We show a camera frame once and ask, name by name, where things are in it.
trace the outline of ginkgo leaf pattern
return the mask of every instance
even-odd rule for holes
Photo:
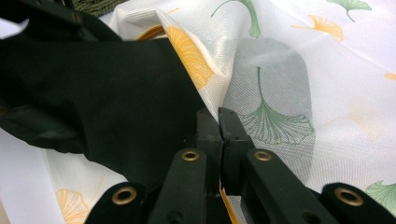
[[[172,46],[178,57],[186,67],[192,82],[197,90],[203,88],[209,79],[215,74],[207,65],[201,51],[195,46],[194,42],[180,29],[169,26],[165,30]]]
[[[232,1],[240,2],[247,8],[247,10],[250,14],[250,28],[248,30],[248,33],[252,37],[259,38],[260,34],[261,34],[260,26],[259,26],[259,22],[257,20],[256,10],[254,9],[254,6],[253,6],[253,3],[251,2],[251,0],[229,0],[229,1],[221,4],[218,8],[216,8],[216,10],[212,13],[211,17],[213,17],[215,15],[215,13],[218,11],[218,9],[220,7],[222,7],[224,4],[232,2]]]
[[[396,81],[396,74],[385,74],[385,78],[389,78]]]
[[[69,189],[60,189],[56,192],[56,196],[66,224],[84,223],[90,209],[81,193]]]
[[[295,25],[292,25],[291,27],[308,29],[308,30],[317,30],[328,33],[334,39],[340,42],[344,40],[343,29],[341,29],[341,27],[336,23],[332,21],[327,21],[326,19],[320,16],[309,15],[308,17],[311,18],[311,20],[314,22],[314,27],[295,26]]]
[[[355,10],[355,9],[364,9],[364,10],[371,10],[371,7],[360,0],[327,0],[329,3],[335,3],[340,5],[346,10],[346,14],[349,17],[350,20],[354,21],[350,16],[349,16],[349,11],[350,10]]]
[[[382,185],[382,180],[366,189],[366,193],[396,216],[396,184]]]
[[[240,115],[247,133],[264,143],[271,145],[300,144],[308,135],[314,132],[306,116],[287,116],[272,109],[264,100],[260,81],[260,67],[257,76],[261,103],[259,108],[247,114]]]

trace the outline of patterned cloth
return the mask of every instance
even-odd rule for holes
[[[345,182],[396,216],[395,12],[391,0],[134,0],[110,27],[125,40],[162,27],[214,116],[235,110],[308,187]],[[61,207],[77,191],[95,202],[105,171],[75,185],[61,166],[89,162],[63,156],[47,152]]]
[[[75,10],[82,11],[93,16],[102,16],[114,10],[114,8],[127,0],[73,0]]]

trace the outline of black plastic part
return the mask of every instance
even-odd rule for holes
[[[230,216],[221,196],[209,195],[206,197],[205,223],[231,224]]]
[[[205,171],[203,151],[180,150],[172,161],[148,223],[205,223]]]
[[[336,191],[339,189],[343,193],[337,196]],[[340,223],[396,223],[396,217],[382,205],[360,189],[347,184],[326,185],[319,199]]]
[[[241,208],[247,224],[270,223],[270,218],[249,181],[244,182]]]
[[[222,158],[221,184],[226,189],[227,195],[241,194],[241,168],[242,158],[252,147],[250,137],[247,135],[238,115],[230,109],[219,109],[219,124],[223,141],[225,143]]]
[[[197,113],[197,148],[207,156],[206,193],[215,195],[219,193],[223,142],[219,125],[206,108]]]
[[[136,190],[136,197],[127,204],[118,205],[113,203],[114,193],[122,188],[132,187]],[[108,189],[96,203],[88,215],[85,224],[98,223],[144,223],[141,217],[143,200],[146,197],[146,189],[136,183],[120,183]]]
[[[269,161],[255,157],[268,153]],[[244,160],[247,179],[271,223],[337,223],[316,197],[272,151],[252,149]]]

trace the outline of white fabric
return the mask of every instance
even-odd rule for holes
[[[136,39],[156,25],[165,31],[176,27],[182,34],[172,35],[168,30],[168,36],[182,61],[188,54],[177,46],[176,37],[189,38],[205,59],[205,64],[198,65],[213,71],[205,85],[197,82],[196,86],[214,116],[219,106],[235,110],[256,147],[275,151],[308,187],[321,191],[325,184],[345,182],[366,190],[396,216],[394,1],[241,0],[223,5],[225,2],[133,0],[116,8],[110,27],[126,40]],[[359,3],[359,9],[347,11],[343,4],[347,2]],[[196,71],[196,64],[185,65]],[[193,80],[200,77],[190,76]],[[16,156],[9,148],[22,147],[21,143],[0,134],[7,139],[0,142],[1,158],[7,158],[0,167],[0,196],[11,223],[22,218],[12,215],[19,209],[30,223],[61,214],[51,207],[53,213],[39,212],[41,217],[36,217],[36,212],[12,205],[17,196],[5,193],[9,183],[3,176],[10,182],[17,179],[15,174],[24,179],[25,166],[45,171],[39,172],[45,178],[40,176],[44,179],[32,188],[46,189],[52,204],[59,189],[82,192],[93,204],[99,197],[94,192],[123,180],[106,169],[92,169],[96,166],[79,156],[50,151],[48,170],[37,155],[30,163],[18,161],[25,166],[11,164]],[[78,177],[73,170],[62,169],[76,165],[83,167]],[[102,175],[111,181],[102,185]],[[32,196],[32,200],[43,199]]]

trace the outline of printed leaf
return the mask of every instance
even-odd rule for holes
[[[69,189],[60,189],[56,192],[56,196],[66,224],[84,223],[90,209],[81,193]]]
[[[396,80],[396,74],[385,74],[385,77],[392,80]]]
[[[360,0],[327,0],[329,3],[335,3],[340,5],[346,10],[347,16],[349,16],[349,11],[350,10],[355,10],[355,9],[364,9],[364,10],[371,10],[371,7]]]
[[[260,84],[260,69],[260,67],[257,67],[262,102],[255,111],[247,115],[240,115],[247,133],[252,138],[271,145],[300,144],[309,134],[314,132],[314,128],[306,116],[292,117],[280,114],[265,102]]]
[[[257,20],[256,10],[254,9],[254,6],[253,6],[253,3],[251,2],[251,0],[229,0],[229,1],[221,4],[218,8],[216,8],[216,10],[212,13],[211,17],[213,17],[215,15],[215,13],[218,11],[218,9],[220,7],[222,7],[226,3],[229,3],[232,1],[240,2],[247,8],[247,10],[250,14],[250,28],[248,30],[248,33],[252,37],[259,38],[260,34],[261,34],[260,26],[259,26],[259,22]]]
[[[309,18],[314,22],[314,27],[304,27],[304,26],[294,26],[292,25],[291,27],[293,28],[303,28],[303,29],[308,29],[308,30],[317,30],[321,32],[328,33],[331,35],[334,39],[338,41],[343,41],[344,40],[344,32],[343,29],[336,23],[332,21],[327,21],[323,17],[320,16],[313,16],[309,15]]]
[[[178,57],[184,67],[186,67],[195,88],[200,90],[206,86],[209,79],[215,75],[215,72],[207,65],[201,51],[186,33],[175,26],[169,26],[165,32]]]
[[[382,180],[366,189],[366,193],[396,216],[396,184],[382,185]]]

